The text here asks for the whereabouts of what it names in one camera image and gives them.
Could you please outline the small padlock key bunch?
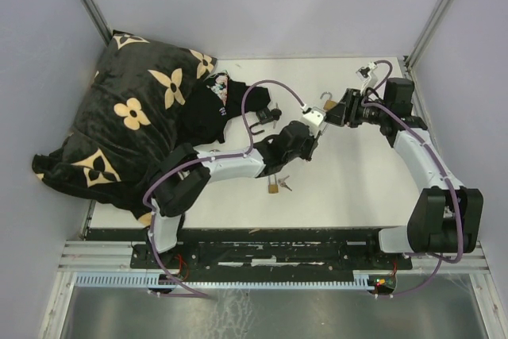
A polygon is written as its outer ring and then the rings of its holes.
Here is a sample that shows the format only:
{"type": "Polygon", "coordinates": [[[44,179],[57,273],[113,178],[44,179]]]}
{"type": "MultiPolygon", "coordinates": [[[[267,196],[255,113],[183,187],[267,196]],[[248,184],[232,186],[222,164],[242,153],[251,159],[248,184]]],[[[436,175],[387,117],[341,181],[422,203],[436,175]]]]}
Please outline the small padlock key bunch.
{"type": "Polygon", "coordinates": [[[287,185],[287,180],[289,179],[289,175],[285,177],[281,177],[277,180],[277,183],[280,187],[285,188],[289,191],[292,191],[292,189],[287,185]]]}

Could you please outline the small brass padlock long shackle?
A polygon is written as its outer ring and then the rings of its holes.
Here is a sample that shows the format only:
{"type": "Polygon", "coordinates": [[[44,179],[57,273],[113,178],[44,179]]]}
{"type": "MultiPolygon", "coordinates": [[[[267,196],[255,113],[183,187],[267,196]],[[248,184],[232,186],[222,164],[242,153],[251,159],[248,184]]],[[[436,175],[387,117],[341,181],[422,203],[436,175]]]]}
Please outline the small brass padlock long shackle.
{"type": "Polygon", "coordinates": [[[276,174],[268,176],[268,193],[270,195],[277,194],[279,192],[279,185],[276,174]]]}

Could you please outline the medium brass padlock long shackle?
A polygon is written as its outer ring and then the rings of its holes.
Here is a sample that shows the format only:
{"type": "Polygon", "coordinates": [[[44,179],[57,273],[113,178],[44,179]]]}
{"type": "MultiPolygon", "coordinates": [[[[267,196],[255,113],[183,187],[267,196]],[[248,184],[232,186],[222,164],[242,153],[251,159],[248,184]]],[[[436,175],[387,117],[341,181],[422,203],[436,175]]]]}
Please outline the medium brass padlock long shackle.
{"type": "Polygon", "coordinates": [[[326,130],[328,129],[329,124],[324,122],[322,126],[320,127],[319,133],[316,136],[316,141],[319,141],[319,139],[324,135],[326,130]]]}

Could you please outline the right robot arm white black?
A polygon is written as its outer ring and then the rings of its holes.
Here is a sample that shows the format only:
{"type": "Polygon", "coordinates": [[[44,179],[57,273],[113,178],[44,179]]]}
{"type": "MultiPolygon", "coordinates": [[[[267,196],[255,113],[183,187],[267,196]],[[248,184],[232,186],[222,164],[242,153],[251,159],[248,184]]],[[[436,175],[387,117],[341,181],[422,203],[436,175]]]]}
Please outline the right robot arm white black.
{"type": "Polygon", "coordinates": [[[379,240],[365,247],[364,259],[373,268],[386,266],[393,253],[426,253],[456,263],[476,247],[483,195],[477,188],[465,187],[445,166],[427,125],[412,114],[413,93],[413,81],[389,78],[383,94],[371,87],[348,88],[326,111],[331,125],[377,125],[420,192],[407,224],[381,229],[379,240]]]}

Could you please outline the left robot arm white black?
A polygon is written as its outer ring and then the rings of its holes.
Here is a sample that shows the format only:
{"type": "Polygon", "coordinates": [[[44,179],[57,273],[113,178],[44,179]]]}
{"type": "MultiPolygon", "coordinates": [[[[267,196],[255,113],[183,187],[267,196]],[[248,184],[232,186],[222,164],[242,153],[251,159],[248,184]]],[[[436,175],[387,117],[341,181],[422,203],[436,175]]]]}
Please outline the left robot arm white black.
{"type": "Polygon", "coordinates": [[[165,268],[175,260],[182,216],[206,185],[237,178],[263,178],[279,173],[292,160],[311,160],[322,123],[292,121],[280,133],[252,147],[230,152],[200,152],[189,144],[178,147],[158,166],[143,203],[152,208],[148,258],[165,268]]]}

